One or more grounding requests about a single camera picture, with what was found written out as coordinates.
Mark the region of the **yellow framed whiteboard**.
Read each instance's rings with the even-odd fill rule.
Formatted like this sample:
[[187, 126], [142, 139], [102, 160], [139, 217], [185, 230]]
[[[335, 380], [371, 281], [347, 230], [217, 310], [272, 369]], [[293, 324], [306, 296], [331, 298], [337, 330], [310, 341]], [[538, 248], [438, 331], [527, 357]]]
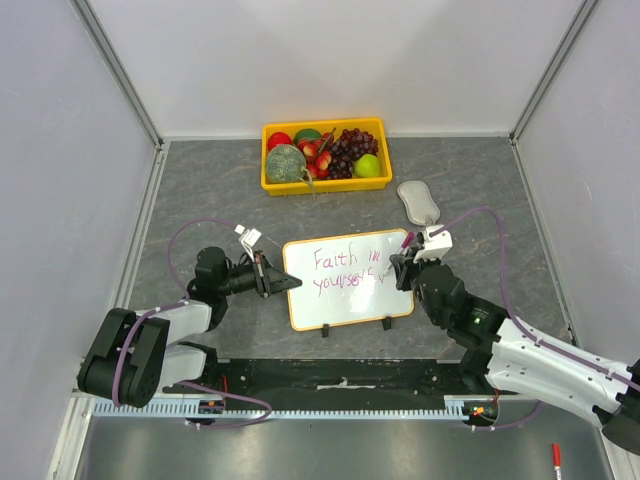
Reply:
[[285, 272], [302, 281], [287, 292], [291, 327], [302, 332], [412, 313], [412, 294], [397, 290], [386, 271], [406, 236], [392, 229], [285, 244]]

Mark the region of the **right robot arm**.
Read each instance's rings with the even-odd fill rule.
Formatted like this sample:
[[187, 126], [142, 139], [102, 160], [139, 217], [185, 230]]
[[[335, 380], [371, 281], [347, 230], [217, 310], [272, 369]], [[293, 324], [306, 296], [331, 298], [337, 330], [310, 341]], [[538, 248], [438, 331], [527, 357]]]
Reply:
[[469, 293], [438, 260], [391, 256], [396, 287], [410, 291], [431, 323], [465, 354], [458, 381], [467, 392], [522, 394], [598, 427], [614, 445], [639, 452], [639, 366], [592, 354], [511, 319]]

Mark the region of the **white marker with magenta cap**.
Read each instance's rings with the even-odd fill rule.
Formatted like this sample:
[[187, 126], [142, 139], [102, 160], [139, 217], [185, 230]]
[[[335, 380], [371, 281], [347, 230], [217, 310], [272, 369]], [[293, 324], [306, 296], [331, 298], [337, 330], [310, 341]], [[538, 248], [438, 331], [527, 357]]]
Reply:
[[[413, 242], [413, 240], [415, 239], [415, 233], [414, 232], [409, 232], [404, 240], [402, 241], [400, 247], [397, 249], [397, 251], [395, 252], [396, 255], [404, 255], [408, 248], [410, 247], [411, 243]], [[387, 268], [384, 271], [384, 275], [387, 275], [393, 268], [393, 264], [392, 262], [389, 262]]]

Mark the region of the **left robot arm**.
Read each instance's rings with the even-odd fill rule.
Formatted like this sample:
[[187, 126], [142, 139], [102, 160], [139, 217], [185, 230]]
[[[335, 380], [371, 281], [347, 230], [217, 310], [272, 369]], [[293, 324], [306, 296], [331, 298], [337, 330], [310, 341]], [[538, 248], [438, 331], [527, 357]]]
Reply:
[[204, 348], [186, 338], [216, 329], [232, 295], [254, 291], [268, 298], [302, 285], [260, 251], [243, 254], [235, 264], [221, 248], [205, 248], [197, 255], [183, 299], [148, 311], [113, 308], [106, 313], [81, 364], [77, 386], [117, 407], [136, 408], [182, 380], [198, 393], [211, 392], [220, 371], [207, 361]]

